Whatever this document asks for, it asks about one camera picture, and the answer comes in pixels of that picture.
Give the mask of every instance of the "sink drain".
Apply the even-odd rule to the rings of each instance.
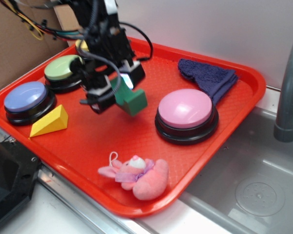
[[[260,176],[243,180],[235,190],[235,197],[244,211],[256,216],[277,213],[285,201],[282,188]]]

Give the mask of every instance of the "stuffed toy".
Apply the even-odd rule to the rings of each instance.
[[[122,163],[116,158],[111,160],[111,155],[110,166],[98,169],[100,175],[114,178],[115,182],[121,183],[123,189],[132,190],[139,200],[152,200],[164,192],[169,173],[165,160],[159,159],[154,162],[146,159],[144,161],[135,155],[131,160]]]

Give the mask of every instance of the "stainless steel sink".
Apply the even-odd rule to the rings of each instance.
[[[180,199],[232,233],[292,234],[293,142],[274,122],[256,107]]]

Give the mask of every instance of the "orange tray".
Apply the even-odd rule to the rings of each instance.
[[[144,41],[132,39],[131,45],[139,56],[149,53]],[[65,49],[0,91],[0,127],[91,198],[111,212],[126,217],[154,214],[176,200],[266,90],[265,80],[252,68],[155,44],[153,59],[143,63],[146,78],[138,87],[146,92],[148,107],[138,115],[131,117],[116,105],[98,115],[89,106],[79,104],[85,93],[78,89],[57,95],[57,105],[62,104],[68,113],[68,128],[29,138],[31,126],[16,127],[7,121],[4,98],[25,82],[44,82],[44,68],[50,61],[75,53],[74,47]],[[162,140],[154,125],[158,104],[166,94],[182,88],[198,89],[195,83],[186,81],[180,75],[177,62],[181,58],[235,69],[239,76],[238,82],[216,106],[219,112],[216,132],[208,140],[191,146],[174,145]],[[133,155],[153,160],[165,159],[170,172],[163,195],[152,201],[139,201],[132,191],[125,191],[113,179],[100,176],[97,170],[109,164],[112,151],[119,154],[118,159],[122,162]]]

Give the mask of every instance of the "navy washcloth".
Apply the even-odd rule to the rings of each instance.
[[[235,70],[184,58],[179,60],[178,69],[184,78],[196,82],[200,89],[211,98],[214,105],[238,80]]]

